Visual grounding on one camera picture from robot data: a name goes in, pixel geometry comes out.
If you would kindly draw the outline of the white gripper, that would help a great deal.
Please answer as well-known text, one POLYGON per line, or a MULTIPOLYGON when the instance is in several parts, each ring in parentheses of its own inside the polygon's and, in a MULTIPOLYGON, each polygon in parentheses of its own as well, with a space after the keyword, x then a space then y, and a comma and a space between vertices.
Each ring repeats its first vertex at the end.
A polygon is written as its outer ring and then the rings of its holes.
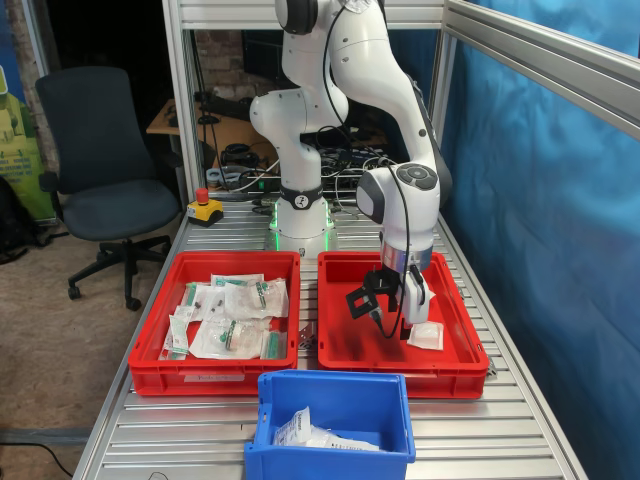
POLYGON ((424 276, 418 269, 410 269, 404 282, 402 314, 405 322, 401 325, 400 339, 410 338, 412 325, 428 320, 431 291, 424 276))

